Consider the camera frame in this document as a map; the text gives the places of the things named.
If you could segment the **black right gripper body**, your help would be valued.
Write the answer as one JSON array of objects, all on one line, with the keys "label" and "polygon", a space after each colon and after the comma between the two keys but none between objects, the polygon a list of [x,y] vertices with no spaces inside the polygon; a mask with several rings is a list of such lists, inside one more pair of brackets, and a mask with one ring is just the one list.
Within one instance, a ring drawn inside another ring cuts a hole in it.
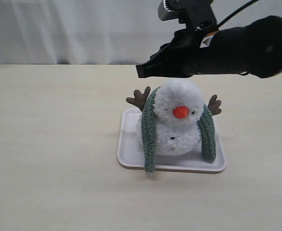
[{"label": "black right gripper body", "polygon": [[230,72],[229,30],[186,29],[175,32],[171,42],[160,47],[155,56],[166,56],[176,78],[193,75],[221,75]]}]

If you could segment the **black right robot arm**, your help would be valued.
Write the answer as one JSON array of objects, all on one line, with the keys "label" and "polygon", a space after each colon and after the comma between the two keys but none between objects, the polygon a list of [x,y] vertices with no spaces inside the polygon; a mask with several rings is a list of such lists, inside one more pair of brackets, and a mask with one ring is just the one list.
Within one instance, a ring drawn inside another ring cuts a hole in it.
[{"label": "black right robot arm", "polygon": [[270,15],[247,26],[217,31],[179,30],[150,59],[136,66],[139,78],[282,72],[282,17]]}]

